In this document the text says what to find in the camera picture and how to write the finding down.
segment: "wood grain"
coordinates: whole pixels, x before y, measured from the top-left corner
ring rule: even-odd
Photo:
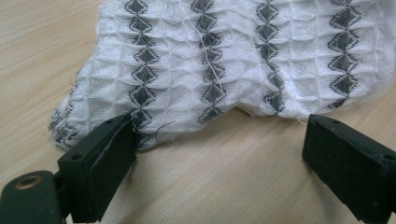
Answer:
[[[100,1],[0,1],[0,188],[57,170],[50,113],[92,53]],[[396,148],[396,85],[328,116]],[[138,154],[102,223],[359,223],[304,165],[306,126],[240,110]],[[396,223],[392,217],[390,223]]]

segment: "knitted fabric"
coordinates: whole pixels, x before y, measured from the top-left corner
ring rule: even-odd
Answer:
[[[53,139],[68,149],[131,113],[146,148],[235,106],[304,119],[350,105],[389,83],[395,15],[389,0],[107,0]]]

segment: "wooden table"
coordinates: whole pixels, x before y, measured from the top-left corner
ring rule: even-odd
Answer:
[[[55,172],[50,113],[92,53],[98,0],[0,2],[0,188]],[[396,149],[396,85],[328,116]],[[102,223],[358,223],[302,162],[306,126],[234,109],[139,153]],[[390,223],[396,223],[393,217]]]

